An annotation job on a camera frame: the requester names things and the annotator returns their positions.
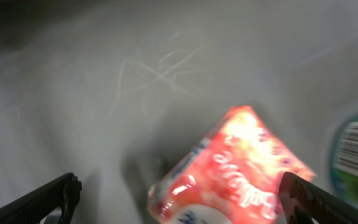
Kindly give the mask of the red white small carton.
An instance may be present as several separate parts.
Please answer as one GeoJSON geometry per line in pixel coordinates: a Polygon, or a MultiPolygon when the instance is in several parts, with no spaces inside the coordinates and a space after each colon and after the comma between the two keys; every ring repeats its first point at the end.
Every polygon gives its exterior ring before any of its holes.
{"type": "Polygon", "coordinates": [[[234,106],[151,187],[147,208],[159,223],[272,224],[285,172],[315,177],[251,106],[234,106]]]}

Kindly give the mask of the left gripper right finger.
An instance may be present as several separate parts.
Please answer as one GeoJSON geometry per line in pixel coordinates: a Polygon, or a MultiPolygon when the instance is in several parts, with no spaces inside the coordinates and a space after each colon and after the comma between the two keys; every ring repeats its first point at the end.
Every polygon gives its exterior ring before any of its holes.
{"type": "Polygon", "coordinates": [[[292,172],[283,174],[279,198],[289,224],[358,224],[358,209],[292,172]]]}

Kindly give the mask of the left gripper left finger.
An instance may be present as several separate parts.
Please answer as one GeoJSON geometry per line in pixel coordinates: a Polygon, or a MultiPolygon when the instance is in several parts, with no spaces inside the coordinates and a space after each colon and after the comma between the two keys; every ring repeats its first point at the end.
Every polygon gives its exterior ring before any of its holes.
{"type": "Polygon", "coordinates": [[[69,224],[80,201],[82,183],[71,172],[0,208],[0,224],[69,224]]]}

